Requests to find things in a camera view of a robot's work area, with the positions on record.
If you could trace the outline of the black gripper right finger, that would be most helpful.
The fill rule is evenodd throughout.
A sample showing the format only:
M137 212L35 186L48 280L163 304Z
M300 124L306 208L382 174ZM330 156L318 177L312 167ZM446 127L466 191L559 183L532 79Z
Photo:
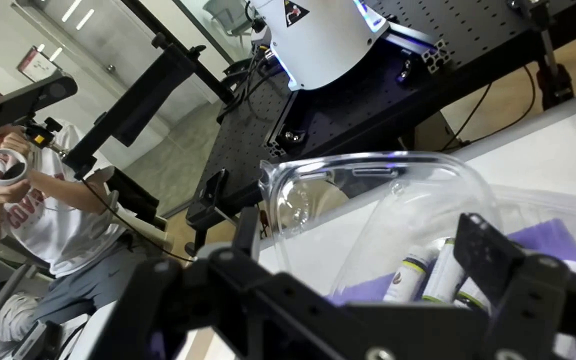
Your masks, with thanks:
M526 252L476 212L458 219L453 258L467 279L497 304Z

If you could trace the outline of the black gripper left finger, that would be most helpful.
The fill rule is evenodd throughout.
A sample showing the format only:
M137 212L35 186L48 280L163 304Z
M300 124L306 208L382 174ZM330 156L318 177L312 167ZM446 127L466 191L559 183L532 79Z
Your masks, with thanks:
M258 234L258 210L253 207L245 207L239 212L231 246L242 254L255 258L258 256L255 234Z

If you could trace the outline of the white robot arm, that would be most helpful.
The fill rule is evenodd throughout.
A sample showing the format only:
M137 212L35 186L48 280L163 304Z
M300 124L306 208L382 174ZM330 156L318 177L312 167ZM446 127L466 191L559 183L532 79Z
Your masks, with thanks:
M434 75L439 41L386 21L361 0L252 0L288 87L324 90L357 70L377 43L408 49ZM490 186L429 152L352 152L265 163L260 180L273 232L261 262L335 304L477 304L490 299L455 258L458 216L495 221Z

